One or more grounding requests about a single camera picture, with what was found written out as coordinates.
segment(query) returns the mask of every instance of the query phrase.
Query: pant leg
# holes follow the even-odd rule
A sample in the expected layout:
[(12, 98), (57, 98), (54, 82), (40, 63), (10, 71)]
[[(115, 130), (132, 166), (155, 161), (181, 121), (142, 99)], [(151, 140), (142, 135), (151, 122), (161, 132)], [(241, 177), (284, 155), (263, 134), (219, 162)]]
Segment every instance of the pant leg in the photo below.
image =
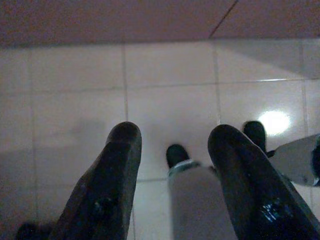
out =
[(169, 174), (174, 240), (237, 240), (218, 177), (193, 166)]

